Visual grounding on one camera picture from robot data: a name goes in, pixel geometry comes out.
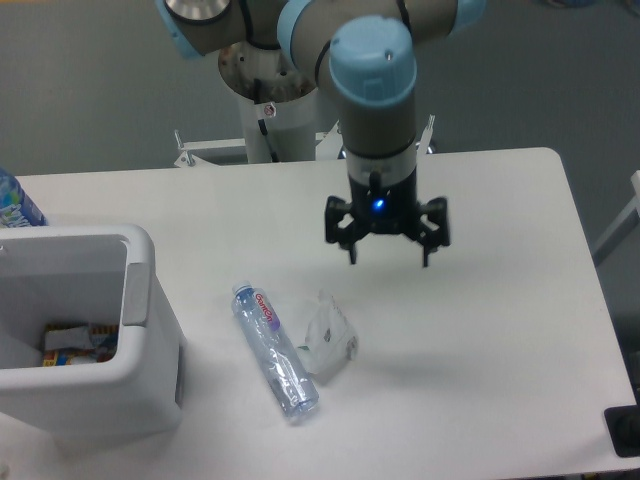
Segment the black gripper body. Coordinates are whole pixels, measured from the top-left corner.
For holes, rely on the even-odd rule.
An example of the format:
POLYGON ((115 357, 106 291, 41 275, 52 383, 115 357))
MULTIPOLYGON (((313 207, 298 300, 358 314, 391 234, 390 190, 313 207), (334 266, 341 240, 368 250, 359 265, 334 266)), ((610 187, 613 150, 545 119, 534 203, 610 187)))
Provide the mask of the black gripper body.
POLYGON ((349 176, 351 216, 356 229, 367 235, 418 236, 421 230, 416 169, 401 182, 372 190, 349 176))

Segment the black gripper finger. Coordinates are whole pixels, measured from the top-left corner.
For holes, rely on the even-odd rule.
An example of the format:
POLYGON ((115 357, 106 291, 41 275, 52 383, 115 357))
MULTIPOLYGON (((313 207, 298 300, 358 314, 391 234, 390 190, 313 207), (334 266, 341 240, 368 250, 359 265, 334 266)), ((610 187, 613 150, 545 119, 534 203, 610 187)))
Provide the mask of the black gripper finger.
POLYGON ((351 265, 357 263, 356 244, 371 233, 370 223, 352 202, 329 196, 324 210, 325 241, 347 251, 351 265))
POLYGON ((448 199, 436 197, 427 203, 417 202, 409 215, 407 237, 422 246, 422 266, 440 247, 451 245, 448 199))

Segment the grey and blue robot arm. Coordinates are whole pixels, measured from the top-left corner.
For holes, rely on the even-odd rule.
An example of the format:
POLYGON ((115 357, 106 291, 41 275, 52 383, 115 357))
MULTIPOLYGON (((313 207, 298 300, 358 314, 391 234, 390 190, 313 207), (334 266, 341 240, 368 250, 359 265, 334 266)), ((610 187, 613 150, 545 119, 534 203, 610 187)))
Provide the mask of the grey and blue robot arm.
POLYGON ((213 53, 253 163, 315 158, 316 101, 337 111, 351 191, 326 202, 325 238, 349 253, 370 234, 432 254, 450 243, 447 201, 417 196, 417 44, 478 21, 481 1, 160 1, 178 51, 213 53))

